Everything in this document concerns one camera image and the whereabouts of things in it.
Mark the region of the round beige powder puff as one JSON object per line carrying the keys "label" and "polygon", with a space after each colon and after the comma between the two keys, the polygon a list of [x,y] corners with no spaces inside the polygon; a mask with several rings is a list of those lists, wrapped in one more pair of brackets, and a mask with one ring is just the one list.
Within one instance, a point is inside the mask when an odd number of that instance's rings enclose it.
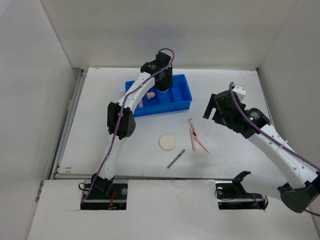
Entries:
{"label": "round beige powder puff", "polygon": [[165,134],[160,137],[159,146],[162,150],[170,152],[177,146],[177,139],[171,134]]}

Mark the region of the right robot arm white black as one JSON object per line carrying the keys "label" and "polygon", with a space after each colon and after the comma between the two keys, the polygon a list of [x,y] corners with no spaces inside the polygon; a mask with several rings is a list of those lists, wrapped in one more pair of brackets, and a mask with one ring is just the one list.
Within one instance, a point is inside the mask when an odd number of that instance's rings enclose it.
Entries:
{"label": "right robot arm white black", "polygon": [[277,133],[268,117],[257,108],[246,109],[232,89],[212,94],[203,118],[215,110],[213,121],[241,134],[255,145],[283,174],[283,180],[242,171],[222,188],[228,198],[264,195],[281,200],[295,213],[304,212],[320,195],[320,169],[298,155]]}

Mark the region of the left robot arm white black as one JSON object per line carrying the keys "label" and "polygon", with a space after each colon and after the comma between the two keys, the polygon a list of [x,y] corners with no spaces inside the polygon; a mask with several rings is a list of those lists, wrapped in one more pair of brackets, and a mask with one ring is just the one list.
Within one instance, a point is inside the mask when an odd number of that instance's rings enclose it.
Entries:
{"label": "left robot arm white black", "polygon": [[166,91],[173,86],[174,59],[173,50],[160,49],[154,60],[142,65],[137,78],[126,93],[118,101],[108,104],[106,115],[108,141],[102,163],[91,177],[90,185],[90,190],[94,190],[100,198],[104,199],[111,195],[119,154],[125,140],[136,128],[134,112],[139,102],[153,87]]}

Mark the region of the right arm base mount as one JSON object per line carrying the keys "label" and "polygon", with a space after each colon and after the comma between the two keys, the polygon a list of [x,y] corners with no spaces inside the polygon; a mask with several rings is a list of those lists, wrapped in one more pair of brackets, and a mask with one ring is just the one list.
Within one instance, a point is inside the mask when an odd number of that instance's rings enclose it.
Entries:
{"label": "right arm base mount", "polygon": [[267,196],[248,193],[240,183],[230,180],[215,182],[214,195],[219,210],[265,210],[269,205]]}

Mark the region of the grey eyeliner pencil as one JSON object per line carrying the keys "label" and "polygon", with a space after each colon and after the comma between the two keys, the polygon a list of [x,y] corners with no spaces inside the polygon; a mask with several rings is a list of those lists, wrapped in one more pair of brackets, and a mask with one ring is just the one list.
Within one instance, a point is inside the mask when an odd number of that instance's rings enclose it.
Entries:
{"label": "grey eyeliner pencil", "polygon": [[172,165],[185,153],[185,149],[183,149],[173,160],[172,162],[166,167],[167,169],[170,169]]}

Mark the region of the small bottle black cap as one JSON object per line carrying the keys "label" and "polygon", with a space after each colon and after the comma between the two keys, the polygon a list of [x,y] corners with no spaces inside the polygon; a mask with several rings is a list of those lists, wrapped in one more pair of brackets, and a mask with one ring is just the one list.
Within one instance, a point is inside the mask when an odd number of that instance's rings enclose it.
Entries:
{"label": "small bottle black cap", "polygon": [[143,101],[141,100],[139,103],[138,103],[138,107],[139,108],[142,108],[144,106],[144,103],[143,103]]}

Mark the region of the beige makeup sponge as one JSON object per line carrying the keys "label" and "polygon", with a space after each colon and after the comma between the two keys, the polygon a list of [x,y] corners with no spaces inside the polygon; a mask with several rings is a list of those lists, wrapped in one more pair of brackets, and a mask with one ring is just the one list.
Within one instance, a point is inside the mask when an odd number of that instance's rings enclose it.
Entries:
{"label": "beige makeup sponge", "polygon": [[147,92],[147,93],[145,94],[145,96],[146,96],[146,98],[147,98],[148,100],[150,100],[150,99],[152,99],[152,98],[154,98],[154,97],[156,96],[156,93],[155,93],[155,92]]}

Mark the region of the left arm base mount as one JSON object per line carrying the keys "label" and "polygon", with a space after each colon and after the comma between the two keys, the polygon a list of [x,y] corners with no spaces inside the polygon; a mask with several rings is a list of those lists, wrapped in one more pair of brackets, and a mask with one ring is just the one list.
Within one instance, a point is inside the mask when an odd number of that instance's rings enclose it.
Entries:
{"label": "left arm base mount", "polygon": [[93,188],[90,193],[89,182],[81,182],[78,188],[82,191],[81,210],[108,210],[119,211],[127,209],[127,196],[128,196],[128,179],[115,179],[111,187],[110,193],[105,196],[104,193]]}

